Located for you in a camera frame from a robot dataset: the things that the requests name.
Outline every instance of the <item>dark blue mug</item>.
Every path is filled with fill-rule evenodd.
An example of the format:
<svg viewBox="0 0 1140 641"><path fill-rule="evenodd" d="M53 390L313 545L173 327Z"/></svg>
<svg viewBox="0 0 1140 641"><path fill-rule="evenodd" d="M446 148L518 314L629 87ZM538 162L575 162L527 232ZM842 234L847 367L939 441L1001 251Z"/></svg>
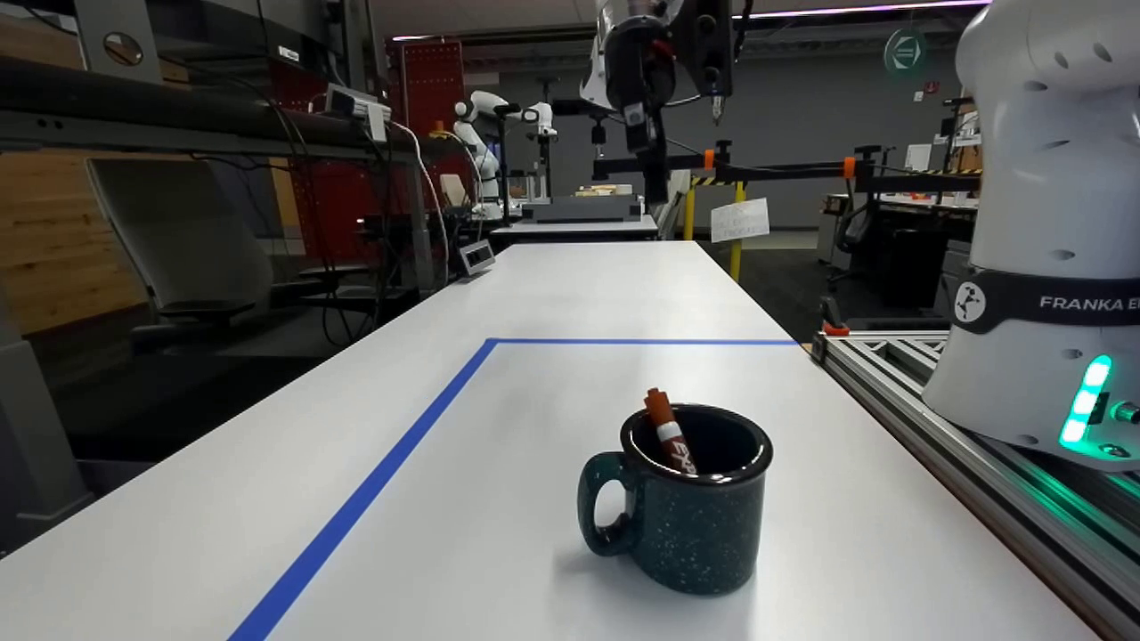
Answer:
<svg viewBox="0 0 1140 641"><path fill-rule="evenodd" d="M670 466L649 411L620 428L622 453L589 458L577 479L577 522L595 554L629 554L652 579L685 593L728 593L753 579L763 473L773 441L753 420L717 404L672 404L698 478ZM595 522L601 485L620 479L626 510Z"/></svg>

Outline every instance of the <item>mug handle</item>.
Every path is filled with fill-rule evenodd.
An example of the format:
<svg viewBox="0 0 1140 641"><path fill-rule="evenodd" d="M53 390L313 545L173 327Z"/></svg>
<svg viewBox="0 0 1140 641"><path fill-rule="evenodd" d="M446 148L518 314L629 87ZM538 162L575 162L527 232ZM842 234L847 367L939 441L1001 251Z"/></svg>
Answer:
<svg viewBox="0 0 1140 641"><path fill-rule="evenodd" d="M634 478L620 453L601 453L592 461L585 461L577 478L577 522L581 536L595 554L622 554L634 547L634 522L629 511L615 515L614 525L595 522L595 502L601 485L620 479L626 496L634 496Z"/></svg>

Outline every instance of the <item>metal rail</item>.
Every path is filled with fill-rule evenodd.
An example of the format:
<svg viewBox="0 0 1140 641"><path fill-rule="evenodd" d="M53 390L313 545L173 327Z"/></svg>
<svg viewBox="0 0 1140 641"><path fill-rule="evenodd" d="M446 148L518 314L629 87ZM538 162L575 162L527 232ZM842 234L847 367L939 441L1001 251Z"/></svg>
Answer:
<svg viewBox="0 0 1140 641"><path fill-rule="evenodd" d="M1098 632L1140 637L1140 478L970 434L924 404L938 332L817 337L817 358Z"/></svg>
<svg viewBox="0 0 1140 641"><path fill-rule="evenodd" d="M128 81L91 71L0 56L0 148L135 148L135 154L243 154L243 156L414 156L414 141L388 129L373 144L357 119L286 115L271 99L215 94Z"/></svg>

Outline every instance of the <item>white table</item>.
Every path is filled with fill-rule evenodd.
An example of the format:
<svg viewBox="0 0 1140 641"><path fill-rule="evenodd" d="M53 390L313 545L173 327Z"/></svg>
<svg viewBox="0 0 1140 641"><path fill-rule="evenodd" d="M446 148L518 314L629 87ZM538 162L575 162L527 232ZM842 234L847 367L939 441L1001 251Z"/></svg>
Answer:
<svg viewBox="0 0 1140 641"><path fill-rule="evenodd" d="M581 219L581 225L538 225L518 219L509 229L492 232L496 244L514 240L634 240L634 238L661 238L657 217L629 217L629 219Z"/></svg>
<svg viewBox="0 0 1140 641"><path fill-rule="evenodd" d="M778 441L758 569L737 593L685 598L585 551L577 471L615 447L649 385ZM0 625L5 641L1090 637L698 244L670 240L502 251L5 560Z"/></svg>

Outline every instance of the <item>blue tape line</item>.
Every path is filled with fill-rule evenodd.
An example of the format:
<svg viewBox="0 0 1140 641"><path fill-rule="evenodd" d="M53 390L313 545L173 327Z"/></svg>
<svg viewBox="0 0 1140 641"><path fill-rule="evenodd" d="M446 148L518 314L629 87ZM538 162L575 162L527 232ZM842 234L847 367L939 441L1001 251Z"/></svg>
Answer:
<svg viewBox="0 0 1140 641"><path fill-rule="evenodd" d="M465 379L483 367L496 352L496 341L483 341L465 367L433 395L433 403L416 416L416 422L391 445L391 453L363 478L363 485L350 496L350 502L324 522L324 530L306 545L306 551L278 577L278 583L258 601L258 610L243 618L233 641L266 637L292 601L306 591L329 554L344 541L357 518L372 510L372 502L383 492L383 485L398 473L398 466L416 453L433 420L452 404L452 397L465 389Z"/></svg>
<svg viewBox="0 0 1140 641"><path fill-rule="evenodd" d="M350 536L372 502L388 487L398 466L416 453L433 420L455 403L469 378L489 363L499 345L659 345L659 350L784 350L794 341L748 341L748 337L489 337L462 369L433 395L433 403L416 416L416 422L391 445L391 453L363 478L363 485L344 498L344 506L321 525L321 535L298 551L298 560L278 577L278 583L258 601L258 610L240 623L233 641L266 637L292 601L311 587L330 551Z"/></svg>

